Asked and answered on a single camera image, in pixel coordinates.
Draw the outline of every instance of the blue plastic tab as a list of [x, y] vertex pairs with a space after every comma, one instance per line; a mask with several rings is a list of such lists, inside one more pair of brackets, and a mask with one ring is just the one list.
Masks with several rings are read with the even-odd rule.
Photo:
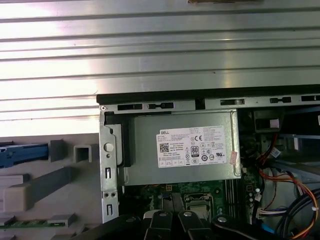
[[0, 147], [0, 168], [30, 160], [48, 158], [48, 144], [9, 145]]

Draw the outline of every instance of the rectangular slot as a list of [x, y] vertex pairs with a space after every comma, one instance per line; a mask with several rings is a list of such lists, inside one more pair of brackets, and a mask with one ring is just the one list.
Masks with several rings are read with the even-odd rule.
[[228, 105], [244, 105], [245, 100], [244, 99], [226, 99], [226, 100], [220, 100], [221, 106], [228, 106]]
[[114, 214], [114, 213], [113, 213], [112, 204], [108, 204], [108, 205], [106, 206], [106, 214], [107, 214], [108, 216], [111, 216], [111, 215]]
[[261, 118], [255, 120], [257, 130], [278, 129], [280, 127], [279, 119]]
[[161, 109], [173, 109], [174, 108], [174, 103], [173, 102], [163, 102], [159, 105], [157, 104], [148, 104], [148, 109], [156, 109], [156, 108], [161, 108]]
[[118, 105], [118, 111], [125, 111], [125, 110], [141, 110], [142, 104], [125, 104], [125, 105]]
[[320, 95], [301, 96], [302, 102], [320, 101]]
[[277, 97], [271, 97], [270, 98], [270, 103], [271, 104], [277, 104], [279, 102], [282, 102], [284, 104], [291, 103], [291, 97], [290, 96], [284, 96], [283, 98], [277, 98]]
[[206, 110], [206, 100], [204, 98], [195, 99], [195, 110]]
[[105, 168], [105, 178], [111, 179], [111, 168], [110, 167]]

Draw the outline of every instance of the wire connector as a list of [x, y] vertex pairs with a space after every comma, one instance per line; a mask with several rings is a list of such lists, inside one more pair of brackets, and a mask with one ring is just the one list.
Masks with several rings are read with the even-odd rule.
[[258, 193], [255, 195], [254, 200], [256, 200], [257, 202], [260, 202], [260, 201], [261, 201], [261, 198], [262, 198], [262, 195], [260, 194], [260, 192], [258, 192]]

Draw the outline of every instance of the metal bracket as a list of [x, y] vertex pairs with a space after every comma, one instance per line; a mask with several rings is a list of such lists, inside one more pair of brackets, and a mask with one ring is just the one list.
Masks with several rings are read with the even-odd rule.
[[103, 223], [119, 216], [117, 159], [122, 157], [121, 141], [121, 125], [105, 125], [105, 113], [101, 112], [99, 143]]

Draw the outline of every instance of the white label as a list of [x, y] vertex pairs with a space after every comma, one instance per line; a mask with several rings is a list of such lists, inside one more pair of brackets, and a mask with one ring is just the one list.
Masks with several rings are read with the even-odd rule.
[[156, 145], [159, 168], [227, 163], [224, 126], [160, 130]]
[[272, 149], [271, 153], [270, 153], [274, 158], [279, 157], [279, 155], [281, 154], [281, 152], [276, 149], [275, 147]]

